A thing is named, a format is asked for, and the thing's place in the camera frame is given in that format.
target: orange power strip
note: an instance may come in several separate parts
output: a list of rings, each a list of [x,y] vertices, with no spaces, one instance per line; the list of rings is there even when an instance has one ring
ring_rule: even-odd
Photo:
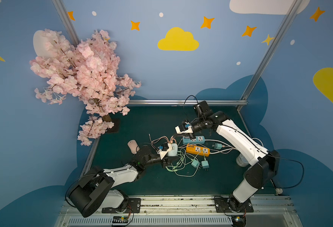
[[[187,153],[190,154],[198,154],[205,157],[209,156],[210,150],[209,148],[204,148],[204,147],[200,147],[200,146],[196,146],[194,144],[189,144],[186,148],[185,148]]]

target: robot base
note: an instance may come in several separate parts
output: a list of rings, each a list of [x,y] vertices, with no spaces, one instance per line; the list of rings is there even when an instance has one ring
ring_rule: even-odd
[[[132,213],[140,213],[140,198],[128,198],[127,205],[131,206],[131,212]],[[116,213],[123,213],[123,214],[128,214],[130,212],[130,209],[127,208],[112,208],[112,207],[107,207],[107,208],[102,208],[102,213],[103,214],[116,214]]]
[[[229,198],[226,197],[215,197],[214,198],[214,202],[216,204],[216,212],[217,213],[233,213],[233,212],[237,212],[234,210],[231,210],[230,208],[230,204],[228,203]],[[246,213],[253,213],[254,209],[252,207],[251,204],[251,200],[248,199],[246,200],[246,202],[244,202],[244,204],[246,203],[246,206],[244,206],[246,208]]]

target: white cloud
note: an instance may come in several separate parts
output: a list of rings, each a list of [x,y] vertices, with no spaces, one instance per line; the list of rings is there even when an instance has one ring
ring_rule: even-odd
[[[303,11],[310,0],[303,0],[298,13]],[[294,0],[231,0],[230,9],[235,13],[258,13],[285,15]]]

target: tree base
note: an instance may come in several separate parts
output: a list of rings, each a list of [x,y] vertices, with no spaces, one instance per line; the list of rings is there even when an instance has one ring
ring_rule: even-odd
[[[114,123],[114,126],[110,129],[107,129],[105,134],[110,134],[110,133],[118,133],[120,130],[120,123],[121,120],[119,118],[114,118],[111,120]]]

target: tree trunk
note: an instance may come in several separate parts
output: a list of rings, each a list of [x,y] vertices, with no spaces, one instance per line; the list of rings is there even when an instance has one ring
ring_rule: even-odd
[[[111,120],[111,116],[110,116],[109,114],[103,116],[103,117],[102,117],[102,120],[103,120],[103,121],[106,121],[106,122],[110,122],[110,121],[112,121],[112,120]]]

